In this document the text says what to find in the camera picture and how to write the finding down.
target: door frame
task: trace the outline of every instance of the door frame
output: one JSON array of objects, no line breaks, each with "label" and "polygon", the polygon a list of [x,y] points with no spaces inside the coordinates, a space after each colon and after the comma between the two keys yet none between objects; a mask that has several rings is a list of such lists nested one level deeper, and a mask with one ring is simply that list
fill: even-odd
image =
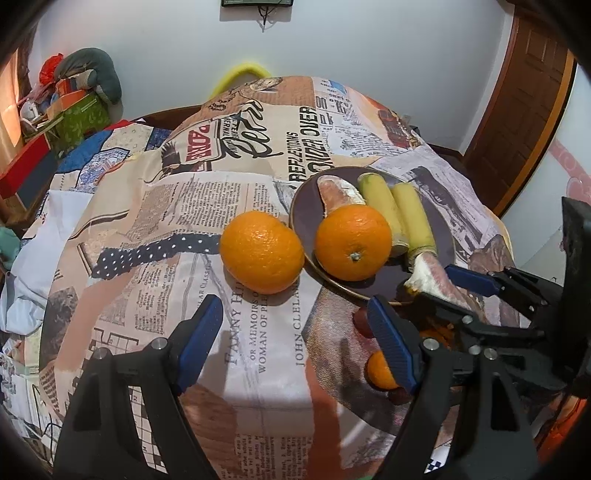
[{"label": "door frame", "polygon": [[[478,141],[480,140],[480,137],[482,136],[482,133],[484,132],[486,124],[490,119],[492,111],[501,93],[501,88],[503,87],[507,71],[509,70],[509,64],[513,56],[515,40],[517,39],[517,32],[519,31],[519,20],[522,16],[533,16],[537,20],[540,20],[538,16],[528,14],[528,11],[525,11],[521,8],[515,9],[513,23],[511,25],[511,33],[509,36],[509,43],[507,45],[507,51],[505,52],[505,58],[503,59],[503,65],[501,66],[499,77],[496,81],[495,88],[491,94],[491,99],[488,102],[484,115],[482,115],[480,124],[476,129],[476,133],[474,134],[474,137],[472,137],[472,141],[470,142],[470,145],[468,146],[466,153],[464,155],[464,163],[466,165],[468,165],[472,160],[472,154],[478,144]],[[501,216],[503,213],[506,212],[511,203],[519,195],[521,189],[530,179],[531,175],[535,171],[535,168],[538,166],[538,163],[540,163],[542,157],[544,156],[546,149],[550,145],[550,141],[554,137],[554,133],[558,128],[558,124],[560,123],[560,119],[562,118],[562,114],[564,112],[566,103],[568,102],[570,96],[570,90],[573,85],[576,66],[577,64],[574,59],[574,55],[570,50],[568,50],[566,63],[564,65],[564,74],[562,76],[560,86],[558,87],[556,100],[554,101],[554,105],[552,106],[552,110],[550,111],[550,115],[548,116],[548,121],[546,122],[546,125],[544,126],[544,129],[540,134],[540,137],[535,143],[535,146],[532,149],[530,156],[525,161],[523,168],[521,169],[515,180],[511,183],[509,189],[505,192],[499,203],[497,203],[497,205],[495,205],[495,207],[492,209],[495,215]]]}]

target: crossword puzzle print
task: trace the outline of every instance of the crossword puzzle print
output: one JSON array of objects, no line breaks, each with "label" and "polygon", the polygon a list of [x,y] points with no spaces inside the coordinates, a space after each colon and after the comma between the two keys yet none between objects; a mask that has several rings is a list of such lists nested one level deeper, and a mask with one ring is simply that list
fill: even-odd
[{"label": "crossword puzzle print", "polygon": [[[139,344],[139,340],[136,338],[117,335],[116,333],[111,332],[107,335],[105,340],[105,335],[106,334],[104,330],[94,328],[92,340],[90,341],[90,345],[85,352],[85,360],[82,363],[82,368],[76,372],[76,377],[72,381],[72,386],[69,389],[69,399],[72,399],[72,395],[78,386],[82,372],[86,368],[86,364],[88,363],[88,360],[96,348],[104,346],[107,347],[113,355],[117,355],[119,353],[127,353],[134,347],[137,347]],[[150,421],[148,420],[148,415],[145,411],[141,388],[130,387],[129,399],[131,401],[131,410],[134,414],[135,427],[138,431],[138,437],[142,443],[142,450],[144,451],[146,463],[156,470],[166,472],[164,463],[160,458],[158,447],[152,441],[152,427],[150,426]]]}]

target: newspaper print tablecloth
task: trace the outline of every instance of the newspaper print tablecloth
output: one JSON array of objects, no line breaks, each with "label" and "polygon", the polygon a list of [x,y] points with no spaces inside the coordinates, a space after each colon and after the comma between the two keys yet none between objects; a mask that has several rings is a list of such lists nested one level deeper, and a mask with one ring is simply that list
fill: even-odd
[{"label": "newspaper print tablecloth", "polygon": [[[511,262],[469,182],[395,113],[337,82],[278,77],[231,89],[161,148],[119,165],[61,256],[41,338],[42,393],[63,417],[95,348],[142,348],[215,293],[224,323],[181,403],[223,479],[360,478],[376,471],[408,408],[366,383],[363,366],[377,345],[355,332],[349,298],[308,271],[274,296],[224,271],[217,240],[234,216],[258,209],[285,221],[293,190],[310,175],[373,165],[431,199],[450,225],[458,264]],[[477,300],[490,322],[518,322]],[[145,457],[164,471],[141,392],[130,397]],[[452,411],[440,445],[453,421]]]}]

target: wall-mounted device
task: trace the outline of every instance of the wall-mounted device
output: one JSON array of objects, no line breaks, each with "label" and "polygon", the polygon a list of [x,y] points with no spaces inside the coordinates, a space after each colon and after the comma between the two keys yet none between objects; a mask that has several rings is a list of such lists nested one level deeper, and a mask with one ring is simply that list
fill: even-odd
[{"label": "wall-mounted device", "polygon": [[291,7],[294,0],[222,0],[223,7]]}]

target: pillow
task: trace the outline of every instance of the pillow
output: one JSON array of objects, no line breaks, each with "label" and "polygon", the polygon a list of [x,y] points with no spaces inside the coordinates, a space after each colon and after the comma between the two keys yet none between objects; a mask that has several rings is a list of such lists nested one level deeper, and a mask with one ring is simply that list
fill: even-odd
[{"label": "pillow", "polygon": [[99,48],[83,48],[68,55],[59,63],[53,76],[57,81],[83,72],[80,83],[94,88],[107,104],[114,105],[121,100],[121,84],[113,60]]}]

